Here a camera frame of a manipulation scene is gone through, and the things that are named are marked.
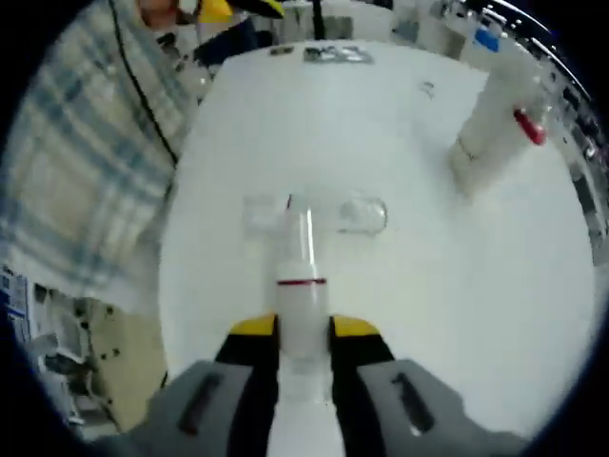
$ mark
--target plaid cloth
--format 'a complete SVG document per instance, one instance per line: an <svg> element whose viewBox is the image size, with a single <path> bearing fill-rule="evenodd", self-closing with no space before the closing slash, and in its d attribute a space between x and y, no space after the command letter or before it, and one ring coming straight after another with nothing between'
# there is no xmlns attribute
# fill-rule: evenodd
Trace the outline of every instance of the plaid cloth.
<svg viewBox="0 0 609 457"><path fill-rule="evenodd" d="M135 0L114 1L127 59L179 153L194 102ZM174 167L128 78L108 0L82 10L48 50L0 173L0 264L72 296L122 273Z"/></svg>

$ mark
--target person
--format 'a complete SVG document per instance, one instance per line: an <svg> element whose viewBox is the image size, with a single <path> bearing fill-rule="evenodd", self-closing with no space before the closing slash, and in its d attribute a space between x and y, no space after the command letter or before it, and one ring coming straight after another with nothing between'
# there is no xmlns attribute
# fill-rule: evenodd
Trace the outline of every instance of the person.
<svg viewBox="0 0 609 457"><path fill-rule="evenodd" d="M166 205L196 103L150 32L175 0L51 3L23 11L45 40L5 83L0 264L99 296Z"/></svg>

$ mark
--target plaid blanket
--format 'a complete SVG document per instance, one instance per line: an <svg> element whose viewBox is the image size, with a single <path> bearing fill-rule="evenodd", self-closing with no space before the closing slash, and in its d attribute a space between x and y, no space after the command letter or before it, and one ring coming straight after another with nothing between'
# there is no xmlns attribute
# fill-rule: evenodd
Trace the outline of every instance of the plaid blanket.
<svg viewBox="0 0 609 457"><path fill-rule="evenodd" d="M124 49L179 153L189 94L134 0L114 0ZM0 264L72 296L121 274L174 174L120 57L108 0L82 10L48 50L0 164Z"/></svg>

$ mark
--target white table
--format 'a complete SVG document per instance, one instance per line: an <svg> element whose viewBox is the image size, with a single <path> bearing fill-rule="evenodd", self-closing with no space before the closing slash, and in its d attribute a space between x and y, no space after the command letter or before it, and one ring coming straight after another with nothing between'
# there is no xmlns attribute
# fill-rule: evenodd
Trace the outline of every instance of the white table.
<svg viewBox="0 0 609 457"><path fill-rule="evenodd" d="M526 154L470 204L446 152L484 73L381 43L362 43L372 66L304 64L303 46L230 59L201 106L162 252L170 375L213 357L234 322L271 302L265 242L244 236L246 196L361 189L384 199L389 225L374 239L324 238L332 310L374 323L474 420L531 436L597 328L587 228L560 154Z"/></svg>

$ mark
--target white tabletop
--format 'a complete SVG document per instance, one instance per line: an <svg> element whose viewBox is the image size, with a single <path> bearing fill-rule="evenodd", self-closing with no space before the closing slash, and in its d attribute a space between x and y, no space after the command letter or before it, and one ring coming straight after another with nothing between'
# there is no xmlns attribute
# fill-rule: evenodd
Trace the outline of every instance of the white tabletop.
<svg viewBox="0 0 609 457"><path fill-rule="evenodd" d="M389 224L376 238L324 237L332 311L375 324L474 420L531 436L597 327L587 228L560 154L530 151L468 203L446 152L484 73L380 43L362 43L371 66L305 64L303 46L230 59L201 106L163 244L170 374L212 358L234 322L268 309L267 247L244 235L247 196L359 189L386 202Z"/></svg>

